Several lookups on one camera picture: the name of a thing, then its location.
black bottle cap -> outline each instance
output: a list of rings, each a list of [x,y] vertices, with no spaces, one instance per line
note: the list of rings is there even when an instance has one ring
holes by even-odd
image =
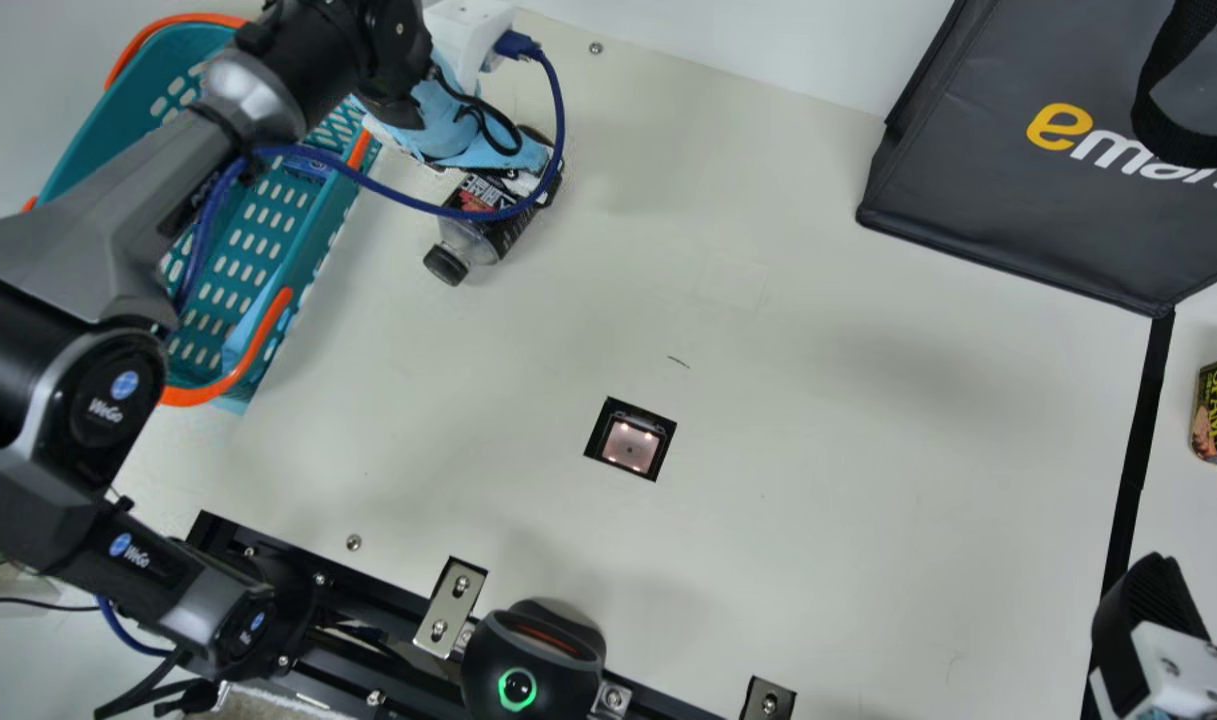
[[[445,251],[439,244],[431,247],[430,252],[426,252],[422,263],[437,279],[442,279],[442,281],[453,287],[458,287],[466,279],[466,274],[470,272],[470,268],[465,263],[458,260],[456,255],[453,255],[452,252]]]

metal bracket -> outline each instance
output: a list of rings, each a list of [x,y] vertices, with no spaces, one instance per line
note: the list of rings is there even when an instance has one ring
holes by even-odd
[[[434,594],[430,596],[430,609],[413,637],[413,645],[439,660],[448,660],[461,639],[461,631],[466,629],[475,602],[484,591],[484,579],[488,579],[488,570],[449,557],[439,574],[439,583],[434,585]]]
[[[751,677],[741,720],[790,720],[795,711],[795,691],[787,691],[763,677]]]
[[[608,680],[599,684],[599,697],[595,697],[595,705],[590,708],[590,720],[623,720],[626,710],[630,707],[630,697],[634,692],[624,685],[610,684]]]

black shopping bag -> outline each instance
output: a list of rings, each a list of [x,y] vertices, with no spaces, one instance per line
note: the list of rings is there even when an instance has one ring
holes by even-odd
[[[1217,281],[1217,0],[957,0],[858,220],[1166,314]]]

square sensor window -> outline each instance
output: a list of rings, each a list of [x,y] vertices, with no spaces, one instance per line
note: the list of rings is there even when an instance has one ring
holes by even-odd
[[[610,396],[599,411],[585,456],[657,482],[675,428],[675,421]]]

blue cable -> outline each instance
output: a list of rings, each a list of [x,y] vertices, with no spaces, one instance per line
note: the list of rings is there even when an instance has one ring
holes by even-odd
[[[128,647],[131,647],[136,652],[142,653],[142,656],[152,656],[152,657],[172,656],[173,651],[159,649],[157,647],[150,647],[147,645],[142,645],[141,642],[138,642],[138,639],[134,639],[131,635],[129,635],[128,630],[125,630],[124,626],[119,624],[119,617],[114,614],[114,607],[110,607],[110,601],[106,600],[105,597],[97,596],[97,607],[100,607],[101,617],[106,619],[106,624],[110,625],[111,630],[114,630],[116,637],[122,639],[124,645],[127,645]]]
[[[387,199],[393,199],[399,202],[399,204],[408,206],[415,210],[421,210],[422,213],[428,213],[438,218],[449,218],[453,220],[466,220],[466,223],[497,223],[497,220],[506,220],[514,218],[520,213],[535,206],[535,202],[545,195],[550,189],[550,184],[554,182],[554,178],[559,175],[559,165],[563,163],[563,124],[566,118],[563,118],[563,90],[559,86],[559,74],[554,72],[554,63],[550,63],[550,58],[545,56],[539,45],[531,41],[531,38],[526,38],[529,41],[529,46],[522,54],[529,58],[538,61],[545,69],[546,78],[550,81],[550,95],[554,99],[554,147],[550,151],[550,161],[545,165],[545,171],[542,174],[542,180],[535,186],[535,190],[525,197],[525,199],[516,202],[515,206],[510,206],[503,210],[494,210],[494,213],[466,213],[465,210],[456,210],[452,208],[442,208],[442,206],[431,204],[425,199],[416,199],[387,186],[387,184],[376,182],[375,179],[368,178],[366,174],[358,171],[346,164],[346,161],[340,158],[340,156],[326,150],[315,150],[315,147],[305,147],[302,145],[276,145],[268,147],[257,147],[253,150],[253,154],[259,156],[259,158],[275,158],[275,156],[296,156],[296,158],[303,158],[307,161],[315,161],[316,163],[324,164],[329,168],[337,170],[337,173],[343,174],[344,178],[350,179],[353,182],[358,182],[358,186],[366,190],[371,190],[380,196],[387,197]],[[186,300],[195,289],[195,281],[198,277],[198,270],[207,263],[207,251],[209,249],[209,242],[212,236],[212,224],[215,223],[215,214],[225,204],[225,199],[229,196],[230,187],[239,178],[239,174],[248,167],[248,162],[245,158],[237,158],[225,168],[225,171],[215,181],[215,186],[209,192],[209,197],[204,202],[204,208],[200,210],[198,221],[195,225],[194,246],[191,249],[191,260],[186,265],[186,274],[183,275],[183,282],[176,288],[176,296],[174,296],[174,305],[178,310],[180,306],[186,305]]]

